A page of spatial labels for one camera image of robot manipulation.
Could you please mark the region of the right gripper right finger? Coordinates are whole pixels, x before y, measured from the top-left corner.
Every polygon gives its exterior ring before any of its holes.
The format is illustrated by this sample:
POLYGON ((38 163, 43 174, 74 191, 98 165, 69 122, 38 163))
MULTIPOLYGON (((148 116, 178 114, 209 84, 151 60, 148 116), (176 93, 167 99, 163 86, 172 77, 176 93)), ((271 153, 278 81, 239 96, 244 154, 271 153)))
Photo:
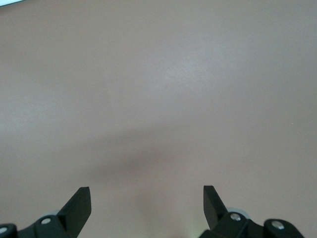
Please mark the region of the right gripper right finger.
POLYGON ((288 221, 268 219, 260 226, 240 212, 228 211, 212 185, 204 186, 204 214, 209 229, 198 238, 304 238, 288 221))

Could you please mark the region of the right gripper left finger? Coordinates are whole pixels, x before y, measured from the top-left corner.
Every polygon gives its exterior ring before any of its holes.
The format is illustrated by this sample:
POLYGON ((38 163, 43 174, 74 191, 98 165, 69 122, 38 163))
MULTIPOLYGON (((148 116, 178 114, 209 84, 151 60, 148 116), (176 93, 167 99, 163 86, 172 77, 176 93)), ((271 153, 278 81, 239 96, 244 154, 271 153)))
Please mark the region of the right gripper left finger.
POLYGON ((13 223, 0 224, 0 238, 78 238, 91 210, 90 188, 81 187, 55 215, 45 215, 22 230, 13 223))

